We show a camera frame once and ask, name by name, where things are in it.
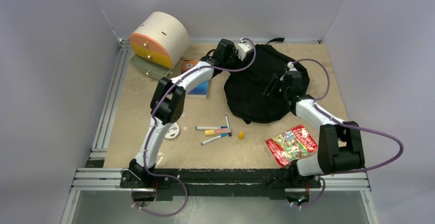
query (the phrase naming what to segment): black strap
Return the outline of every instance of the black strap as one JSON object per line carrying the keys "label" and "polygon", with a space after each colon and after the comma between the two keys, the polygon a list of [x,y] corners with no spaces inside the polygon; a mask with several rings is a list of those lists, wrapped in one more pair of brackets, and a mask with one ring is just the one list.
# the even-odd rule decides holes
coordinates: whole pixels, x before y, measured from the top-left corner
{"label": "black strap", "polygon": [[269,40],[266,44],[268,45],[269,43],[273,43],[273,42],[282,43],[282,42],[284,42],[284,38],[273,38],[273,39]]}

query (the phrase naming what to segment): gray wall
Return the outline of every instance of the gray wall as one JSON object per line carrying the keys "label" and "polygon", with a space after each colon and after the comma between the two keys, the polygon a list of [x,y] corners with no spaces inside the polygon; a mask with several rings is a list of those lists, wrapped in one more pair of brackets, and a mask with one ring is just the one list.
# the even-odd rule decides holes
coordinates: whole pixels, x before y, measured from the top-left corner
{"label": "gray wall", "polygon": [[178,18],[192,40],[323,38],[345,0],[98,0],[118,37],[152,12]]}
{"label": "gray wall", "polygon": [[59,223],[118,51],[96,0],[0,0],[0,216]]}
{"label": "gray wall", "polygon": [[[350,119],[400,138],[369,173],[381,223],[433,223],[435,0],[346,0],[325,42]],[[366,165],[396,154],[364,134]]]}

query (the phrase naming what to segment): yellow highlighter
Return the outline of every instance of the yellow highlighter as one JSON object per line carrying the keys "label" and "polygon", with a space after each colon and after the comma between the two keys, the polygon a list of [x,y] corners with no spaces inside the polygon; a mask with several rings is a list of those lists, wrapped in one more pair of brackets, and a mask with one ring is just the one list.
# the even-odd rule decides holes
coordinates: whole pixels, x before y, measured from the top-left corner
{"label": "yellow highlighter", "polygon": [[231,133],[231,128],[221,128],[221,129],[212,129],[205,130],[205,135],[215,135],[215,134],[223,134],[223,133]]}

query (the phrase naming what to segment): book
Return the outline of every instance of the book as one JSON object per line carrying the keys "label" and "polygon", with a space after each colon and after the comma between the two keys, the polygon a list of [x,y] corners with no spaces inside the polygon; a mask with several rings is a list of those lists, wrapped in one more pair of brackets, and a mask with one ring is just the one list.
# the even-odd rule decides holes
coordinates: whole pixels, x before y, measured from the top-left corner
{"label": "book", "polygon": [[[181,68],[181,73],[188,71],[189,69],[193,68],[199,61],[198,60],[184,60],[183,66]],[[207,98],[208,93],[208,83],[209,81],[206,80],[199,84],[197,87],[193,88],[192,91],[186,94],[187,97],[197,97],[197,98]]]}
{"label": "book", "polygon": [[318,146],[303,125],[266,140],[266,145],[280,167],[317,150]]}

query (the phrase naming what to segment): black backpack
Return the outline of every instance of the black backpack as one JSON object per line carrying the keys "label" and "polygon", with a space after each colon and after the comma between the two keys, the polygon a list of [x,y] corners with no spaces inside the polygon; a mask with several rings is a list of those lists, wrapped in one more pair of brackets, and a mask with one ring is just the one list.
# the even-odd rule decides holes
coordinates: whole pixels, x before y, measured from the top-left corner
{"label": "black backpack", "polygon": [[[279,38],[269,42],[283,40]],[[290,106],[284,95],[271,98],[265,95],[265,90],[273,78],[284,75],[287,63],[295,60],[279,53],[268,44],[256,45],[255,49],[256,58],[251,67],[242,72],[231,73],[225,82],[225,95],[232,114],[242,118],[246,124],[252,121],[271,123],[284,117],[290,111]],[[244,66],[251,59],[252,53],[243,61]],[[305,93],[310,82],[307,69],[300,63],[294,67],[302,74],[302,89]]]}

